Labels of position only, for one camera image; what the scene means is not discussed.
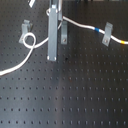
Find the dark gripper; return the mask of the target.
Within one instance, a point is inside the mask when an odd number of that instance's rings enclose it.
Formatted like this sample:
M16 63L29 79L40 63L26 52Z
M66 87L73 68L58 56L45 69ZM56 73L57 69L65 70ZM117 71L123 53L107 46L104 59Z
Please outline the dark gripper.
M61 7L63 0L50 0L50 12L48 23L48 57L50 61L57 59L57 31L58 31L58 14L57 7Z

